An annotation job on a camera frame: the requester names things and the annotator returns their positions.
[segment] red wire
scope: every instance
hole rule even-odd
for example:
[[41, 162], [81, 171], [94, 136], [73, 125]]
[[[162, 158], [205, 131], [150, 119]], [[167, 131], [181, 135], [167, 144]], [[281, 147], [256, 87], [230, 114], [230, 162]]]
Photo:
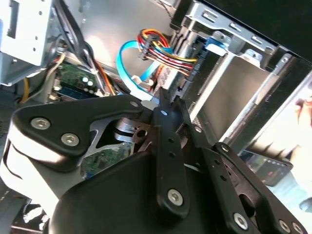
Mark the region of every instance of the red wire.
[[154, 32], [154, 31], [147, 31], [146, 34], [154, 34], [154, 35], [158, 35], [161, 42], [164, 44], [164, 46], [166, 47], [170, 47], [170, 45], [167, 43], [167, 40], [160, 34]]
[[192, 68], [193, 68], [193, 66], [191, 66], [191, 65], [187, 65], [187, 64], [183, 64], [183, 63], [178, 63], [178, 62], [176, 62], [176, 61], [174, 61], [174, 60], [169, 60], [167, 57], [165, 57], [165, 56], [163, 56], [163, 55], [161, 55], [161, 54], [156, 53], [156, 52], [153, 51], [152, 49], [150, 49], [149, 51], [152, 52], [153, 54], [155, 54], [156, 56], [159, 56], [159, 55], [162, 56], [162, 58], [163, 58], [164, 60], [166, 60], [166, 61], [168, 61], [168, 62], [170, 62], [170, 63], [174, 63], [174, 64], [176, 64], [176, 66], [185, 67], [185, 68], [189, 68], [189, 69], [192, 69]]

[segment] black plastic bracket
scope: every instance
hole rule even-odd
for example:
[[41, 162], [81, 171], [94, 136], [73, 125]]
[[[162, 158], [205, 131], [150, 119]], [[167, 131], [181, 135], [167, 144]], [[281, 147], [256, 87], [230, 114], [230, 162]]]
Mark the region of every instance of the black plastic bracket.
[[[130, 95], [26, 107], [15, 112], [12, 118], [12, 125], [25, 136], [23, 142], [15, 136], [10, 140], [25, 155], [54, 170], [67, 172], [77, 168], [87, 152], [91, 142], [90, 125], [94, 121], [113, 121], [122, 117], [138, 119], [145, 109], [137, 98]], [[48, 120], [50, 127], [46, 130], [34, 128], [31, 121], [37, 117]], [[75, 134], [79, 144], [65, 145], [61, 140], [65, 133]], [[25, 146], [32, 145], [32, 142], [43, 146], [38, 156], [33, 151], [32, 154], [27, 153]]]
[[236, 192], [244, 194], [252, 202], [257, 225], [261, 233], [284, 234], [286, 228], [284, 223], [289, 228], [289, 233], [297, 232], [294, 226], [299, 226], [301, 230], [305, 231], [299, 221], [282, 205], [228, 145], [219, 142], [214, 146], [214, 150], [222, 155], [224, 163], [231, 167], [238, 176], [240, 185], [243, 185], [243, 188], [238, 188]]
[[160, 106], [154, 109], [149, 136], [139, 152], [149, 151], [153, 158], [156, 188], [152, 188], [152, 198], [156, 216], [172, 224], [172, 221], [186, 218], [190, 200], [180, 138], [174, 132], [174, 112], [167, 91], [159, 91]]

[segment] mounting hole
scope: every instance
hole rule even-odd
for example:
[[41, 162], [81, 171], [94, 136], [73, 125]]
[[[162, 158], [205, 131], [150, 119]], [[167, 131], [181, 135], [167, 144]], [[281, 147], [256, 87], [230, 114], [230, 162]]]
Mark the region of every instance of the mounting hole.
[[160, 111], [164, 116], [167, 116], [168, 114], [167, 114], [167, 112], [165, 112], [164, 110], [161, 110]]
[[245, 194], [240, 194], [239, 199], [244, 207], [246, 215], [250, 218], [254, 216], [255, 207], [253, 202]]
[[140, 130], [138, 131], [138, 133], [136, 134], [138, 138], [142, 138], [145, 137], [147, 134], [147, 132], [145, 130]]
[[220, 178], [222, 179], [222, 180], [224, 180], [224, 181], [227, 181], [227, 178], [225, 178], [224, 176], [220, 176]]
[[172, 157], [172, 158], [176, 157], [176, 155], [174, 153], [172, 153], [172, 152], [169, 152], [169, 156]]

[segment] metal frame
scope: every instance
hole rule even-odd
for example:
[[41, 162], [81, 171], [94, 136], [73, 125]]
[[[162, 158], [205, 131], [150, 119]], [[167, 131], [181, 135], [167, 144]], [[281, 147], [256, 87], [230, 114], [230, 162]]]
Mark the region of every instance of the metal frame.
[[213, 8], [198, 1], [193, 1], [186, 17], [211, 29], [224, 29], [268, 54], [272, 54], [276, 49], [273, 44], [267, 42], [265, 39], [238, 25]]
[[19, 5], [15, 38], [7, 35], [11, 30], [11, 20], [14, 20], [11, 18], [10, 2], [11, 0], [0, 2], [3, 21], [0, 51], [40, 66], [45, 52], [52, 0], [14, 0]]

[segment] cable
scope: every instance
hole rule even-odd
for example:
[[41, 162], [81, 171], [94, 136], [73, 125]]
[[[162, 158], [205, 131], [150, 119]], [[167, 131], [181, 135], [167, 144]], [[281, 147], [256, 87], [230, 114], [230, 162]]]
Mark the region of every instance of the cable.
[[[130, 94], [137, 97], [140, 100], [152, 100], [153, 96], [147, 93], [145, 90], [143, 90], [141, 87], [139, 87], [130, 77], [128, 72], [126, 71], [123, 62], [122, 62], [122, 52], [127, 48], [138, 48], [139, 45], [137, 41], [132, 40], [124, 43], [122, 47], [120, 48], [117, 58], [116, 58], [116, 66], [118, 73], [120, 75], [121, 80], [124, 82], [124, 84], [127, 86], [127, 88], [130, 90]], [[150, 75], [154, 72], [152, 69], [149, 69], [148, 72], [151, 72]]]
[[24, 94], [22, 99], [20, 100], [19, 103], [25, 103], [26, 100], [28, 99], [28, 95], [29, 95], [29, 82], [28, 82], [28, 78], [24, 78]]
[[164, 51], [159, 45], [157, 45], [157, 43], [155, 41], [153, 41], [153, 44], [159, 51], [163, 52], [168, 57], [171, 57], [174, 59], [179, 59], [179, 60], [186, 61], [186, 62], [196, 62], [197, 61], [197, 59], [195, 59], [195, 58], [181, 58], [181, 57], [178, 57], [175, 55], [171, 55], [171, 54], [167, 53], [166, 51]]
[[110, 82], [109, 82], [109, 80], [107, 78], [107, 75], [104, 72], [104, 69], [101, 67], [101, 65], [97, 61], [96, 61], [96, 65], [97, 65], [97, 68], [98, 68], [100, 74], [102, 75], [102, 77], [104, 77], [104, 80], [105, 80], [105, 82], [107, 84], [108, 89], [110, 90], [110, 93], [115, 96], [116, 93], [112, 89], [112, 86], [111, 86], [111, 84], [110, 84]]
[[73, 52], [78, 58], [80, 58], [84, 54], [84, 38], [78, 24], [63, 0], [54, 0], [54, 7], [62, 29], [65, 29], [66, 26], [69, 30], [69, 34], [72, 36], [73, 43], [70, 41], [67, 41], [66, 43], [72, 45], [72, 49], [74, 50]]
[[160, 5], [163, 6], [163, 8], [165, 8], [165, 10], [166, 10], [166, 12], [167, 12], [169, 18], [172, 20], [172, 16], [171, 16], [171, 14], [170, 14], [168, 8], [166, 7], [166, 5], [165, 5], [161, 0], [159, 0], [158, 2], [160, 3]]
[[[153, 61], [158, 61], [158, 59], [152, 58], [152, 57], [149, 57], [149, 56], [146, 56], [146, 58], [148, 58], [148, 59], [150, 59], [150, 60], [153, 60]], [[180, 72], [180, 73], [182, 73], [182, 74], [184, 74], [184, 75], [186, 75], [186, 76], [189, 75], [186, 71], [182, 71], [182, 70], [179, 69], [178, 67], [173, 67], [173, 66], [170, 66], [170, 65], [164, 64], [164, 63], [163, 63], [162, 65], [165, 66], [165, 67], [173, 68], [173, 69], [177, 70], [178, 72]]]
[[37, 96], [38, 94], [40, 94], [43, 91], [45, 83], [49, 81], [51, 75], [63, 63], [64, 60], [65, 60], [65, 52], [63, 52], [61, 54], [61, 56], [60, 56], [59, 60], [57, 61], [57, 63], [54, 64], [50, 69], [47, 70], [47, 75], [45, 76], [45, 79], [43, 79], [41, 84], [34, 91], [32, 91], [29, 94], [29, 97], [25, 100], [25, 102], [27, 102], [28, 100], [34, 98], [35, 96]]

